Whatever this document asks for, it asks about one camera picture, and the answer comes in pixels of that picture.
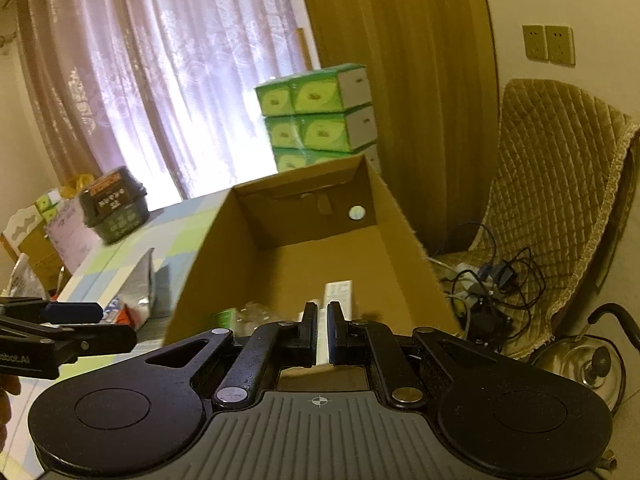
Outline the person's left hand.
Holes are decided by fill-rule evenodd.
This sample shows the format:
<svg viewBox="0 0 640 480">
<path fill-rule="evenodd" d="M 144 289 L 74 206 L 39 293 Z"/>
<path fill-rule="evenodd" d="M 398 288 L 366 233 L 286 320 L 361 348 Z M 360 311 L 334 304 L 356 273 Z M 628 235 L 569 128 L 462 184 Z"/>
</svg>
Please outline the person's left hand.
<svg viewBox="0 0 640 480">
<path fill-rule="evenodd" d="M 1 375 L 0 378 L 0 448 L 6 444 L 8 423 L 12 418 L 11 396 L 19 396 L 22 391 L 20 378 L 12 375 Z"/>
</svg>

